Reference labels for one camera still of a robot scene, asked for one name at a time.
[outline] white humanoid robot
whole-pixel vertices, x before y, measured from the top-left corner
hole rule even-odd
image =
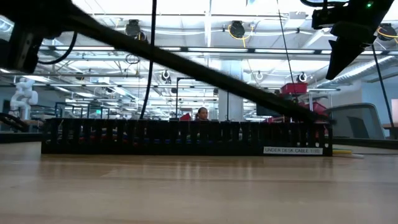
[[[31,79],[19,79],[19,83],[16,83],[17,91],[11,98],[9,114],[23,120],[30,118],[30,106],[36,105],[39,99],[37,92],[32,90],[34,83],[35,81]]]

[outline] wooden desk surface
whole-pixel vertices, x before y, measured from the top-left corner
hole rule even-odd
[[[389,128],[391,128],[391,124],[390,124],[390,123],[388,123],[388,124],[383,124],[382,126],[383,126],[384,129],[389,129]],[[394,123],[394,127],[395,127],[395,128],[398,128],[398,123]]]
[[[398,156],[40,155],[0,145],[0,222],[396,224]]]

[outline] black cable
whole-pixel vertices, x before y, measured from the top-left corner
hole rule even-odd
[[[37,61],[37,63],[40,63],[40,64],[42,64],[42,65],[53,65],[53,64],[60,63],[61,61],[65,60],[65,59],[69,56],[70,52],[73,50],[73,47],[74,47],[75,44],[76,44],[77,33],[78,33],[78,32],[74,32],[74,33],[73,33],[72,41],[70,42],[69,48],[68,48],[68,50],[64,53],[64,55],[62,55],[61,57],[59,57],[58,59],[55,59],[55,60],[53,60],[53,61],[49,61],[49,62]]]
[[[282,30],[282,37],[283,37],[283,39],[284,39],[284,45],[285,45],[285,51],[286,51],[286,58],[287,58],[287,63],[289,64],[289,71],[290,71],[290,77],[291,77],[291,79],[292,79],[293,90],[294,90],[294,96],[296,97],[296,102],[299,103],[299,98],[297,97],[297,92],[296,92],[296,86],[294,85],[294,78],[293,78],[292,66],[290,65],[289,53],[288,53],[288,51],[287,51],[286,38],[285,38],[285,32],[284,32],[284,25],[282,24],[282,16],[280,15],[279,1],[278,1],[278,0],[276,0],[276,4],[277,4],[277,6],[278,6],[278,14],[279,14],[280,29]]]
[[[152,81],[152,70],[154,68],[154,49],[155,49],[155,27],[156,27],[156,7],[157,7],[157,0],[152,0],[152,24],[150,27],[150,49],[149,49],[149,74],[148,74],[148,85],[147,91],[145,92],[144,104],[142,104],[141,114],[139,115],[139,119],[144,118],[145,109],[148,103],[149,91],[150,91],[150,83]]]
[[[136,65],[136,64],[138,64],[141,61],[139,58],[137,58],[137,60],[135,60],[135,61],[131,61],[130,58],[132,56],[135,56],[135,55],[128,54],[128,55],[126,55],[126,58],[124,59],[126,61],[126,63],[128,63],[129,65]]]
[[[388,101],[388,98],[387,98],[386,89],[384,88],[384,82],[383,82],[383,78],[381,77],[379,62],[377,62],[376,51],[374,50],[374,45],[373,45],[373,44],[372,44],[372,51],[373,51],[374,61],[375,61],[375,63],[376,63],[377,73],[379,74],[381,90],[382,90],[382,92],[383,92],[384,101],[386,102],[386,106],[387,106],[388,118],[390,119],[390,125],[391,125],[391,129],[392,129],[392,133],[393,133],[393,135],[394,135],[394,139],[397,139],[396,129],[395,129],[395,127],[394,127],[394,122],[392,121],[392,115],[391,115],[391,110],[390,110],[390,104],[389,104],[389,101]]]

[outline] person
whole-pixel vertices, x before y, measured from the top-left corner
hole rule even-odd
[[[199,108],[198,113],[195,115],[195,121],[208,121],[207,119],[207,109],[204,107]]]

